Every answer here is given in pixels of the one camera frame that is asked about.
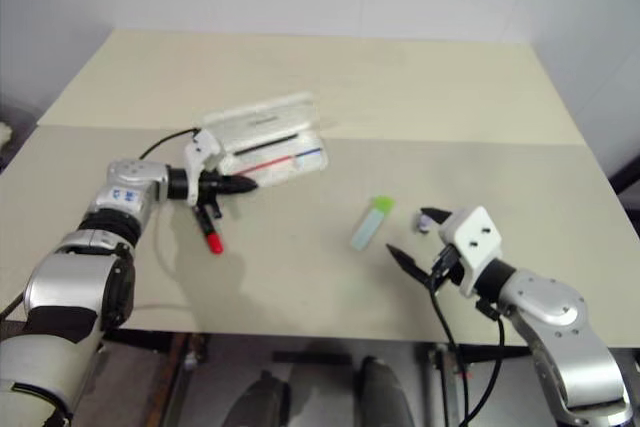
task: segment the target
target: beige table surface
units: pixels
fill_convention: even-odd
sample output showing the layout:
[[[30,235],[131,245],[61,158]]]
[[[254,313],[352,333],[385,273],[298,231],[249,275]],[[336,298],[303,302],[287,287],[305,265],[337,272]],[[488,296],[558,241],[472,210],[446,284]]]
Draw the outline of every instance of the beige table surface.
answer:
[[[39,127],[0,176],[0,301],[73,230],[108,162],[136,156],[166,132]],[[182,143],[156,160],[177,163]],[[444,340],[426,292],[384,248],[422,265],[441,247],[413,233],[424,205],[484,204],[504,237],[505,259],[557,277],[586,297],[610,345],[640,345],[620,322],[638,311],[640,244],[583,146],[327,139],[330,166],[289,183],[223,201],[226,246],[209,253],[182,202],[165,204],[136,257],[136,307],[126,326],[377,339]],[[373,243],[348,243],[369,199],[397,199]],[[461,342],[493,343],[495,325],[453,287],[442,304]],[[508,341],[520,343],[509,330]]]
[[[527,45],[115,31],[40,125],[177,129],[297,91],[324,137],[584,145]]]
[[[316,95],[329,168],[227,200],[219,258],[183,204],[161,207],[139,244],[126,326],[444,340],[383,245],[427,265],[440,244],[411,232],[416,209],[484,204],[506,260],[578,288],[610,345],[640,345],[617,321],[640,307],[640,244],[524,45],[115,31],[0,176],[0,301],[77,225],[110,160],[167,133],[155,129],[299,90]],[[179,163],[182,145],[154,156]],[[379,194],[398,204],[354,252]],[[442,302],[460,341],[495,342],[472,302],[451,287]]]

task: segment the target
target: pen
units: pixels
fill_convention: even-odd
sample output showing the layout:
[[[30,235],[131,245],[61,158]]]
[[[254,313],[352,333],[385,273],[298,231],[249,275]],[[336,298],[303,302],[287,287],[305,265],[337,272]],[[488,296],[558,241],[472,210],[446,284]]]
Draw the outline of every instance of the pen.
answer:
[[[207,245],[209,245],[209,250],[216,255],[220,255],[224,251],[224,248],[222,247],[220,236],[216,232],[206,208],[203,204],[196,204],[191,207],[191,210],[198,221],[198,225],[200,226],[200,230],[207,241]]]

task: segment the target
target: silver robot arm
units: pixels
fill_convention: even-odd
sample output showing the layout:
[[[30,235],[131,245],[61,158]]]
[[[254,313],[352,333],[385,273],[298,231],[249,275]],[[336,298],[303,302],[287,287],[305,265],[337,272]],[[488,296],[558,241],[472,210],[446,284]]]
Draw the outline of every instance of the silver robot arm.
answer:
[[[446,219],[440,237],[457,252],[451,278],[462,295],[497,303],[529,345],[559,425],[626,425],[633,408],[616,361],[573,288],[502,262],[502,238],[483,207]]]
[[[247,178],[198,171],[198,194],[243,193]],[[24,292],[27,322],[0,344],[0,423],[69,425],[103,335],[133,309],[138,239],[151,210],[188,197],[184,169],[149,161],[113,162],[78,229],[36,267]]]

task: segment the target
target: black wire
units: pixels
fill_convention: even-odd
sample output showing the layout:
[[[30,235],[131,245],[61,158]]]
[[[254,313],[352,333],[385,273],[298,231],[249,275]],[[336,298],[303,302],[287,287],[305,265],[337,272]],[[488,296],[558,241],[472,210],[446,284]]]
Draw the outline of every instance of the black wire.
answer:
[[[175,133],[173,133],[171,135],[167,135],[166,137],[163,137],[158,142],[153,144],[147,150],[145,150],[144,153],[139,157],[139,159],[140,160],[144,160],[147,157],[147,155],[149,155],[157,147],[159,147],[160,145],[164,144],[168,140],[175,139],[176,137],[180,137],[181,135],[185,135],[185,134],[197,134],[199,131],[200,131],[200,129],[192,128],[192,129],[181,130],[180,132],[175,132]]]
[[[22,301],[24,300],[24,293],[18,295],[13,301],[7,305],[2,312],[0,312],[0,322],[4,322],[4,320],[11,315],[11,312],[16,310]]]
[[[444,314],[440,309],[440,303],[438,302],[438,298],[436,297],[435,286],[436,276],[431,275],[429,279],[429,288],[427,290],[429,290],[429,296],[431,297],[433,309],[436,311],[436,315],[440,320],[440,324],[442,324],[444,333],[447,334],[449,346],[451,347],[451,350],[453,350],[453,355],[455,356],[456,363],[458,364],[458,370],[460,371],[460,375],[462,376],[462,389],[464,394],[464,417],[466,419],[467,417],[469,417],[469,382],[467,381],[467,369],[464,365],[464,360],[462,359],[462,352],[460,351],[460,347],[454,340],[451,329],[449,328],[449,324],[447,323],[447,320],[444,318]]]
[[[480,413],[484,404],[489,400],[489,396],[493,392],[493,388],[496,386],[496,381],[498,380],[498,375],[500,374],[500,367],[502,367],[502,360],[504,359],[504,324],[502,323],[502,319],[498,318],[496,321],[498,322],[498,330],[500,331],[500,340],[499,340],[499,349],[498,356],[496,357],[496,363],[493,365],[493,371],[491,372],[491,377],[489,378],[489,383],[487,384],[487,388],[484,390],[484,394],[480,398],[478,405],[471,411],[471,413],[462,421],[460,427],[466,427],[469,425],[475,417]]]

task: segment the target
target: light blue eraser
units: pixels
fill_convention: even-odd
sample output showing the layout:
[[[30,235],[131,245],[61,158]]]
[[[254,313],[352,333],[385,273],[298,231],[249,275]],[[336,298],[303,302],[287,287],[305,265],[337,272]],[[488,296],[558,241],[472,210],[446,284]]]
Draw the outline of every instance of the light blue eraser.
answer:
[[[371,209],[365,219],[356,230],[356,233],[353,234],[351,238],[351,247],[354,249],[361,251],[363,250],[373,237],[373,234],[376,233],[378,227],[384,220],[384,212],[379,211],[378,209]]]

